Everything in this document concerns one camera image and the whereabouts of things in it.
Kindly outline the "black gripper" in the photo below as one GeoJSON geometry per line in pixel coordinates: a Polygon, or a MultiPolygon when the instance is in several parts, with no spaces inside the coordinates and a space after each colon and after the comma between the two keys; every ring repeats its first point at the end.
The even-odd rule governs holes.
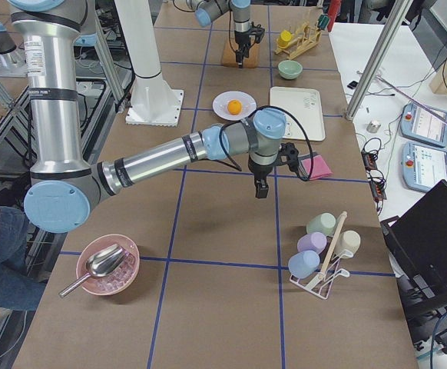
{"type": "Polygon", "coordinates": [[[260,165],[255,161],[248,161],[248,168],[254,177],[255,197],[267,198],[269,193],[267,176],[273,170],[274,165],[260,165]]]}
{"type": "Polygon", "coordinates": [[[234,32],[234,40],[237,43],[236,63],[238,68],[243,68],[244,54],[248,54],[251,41],[249,32],[234,32]]]}

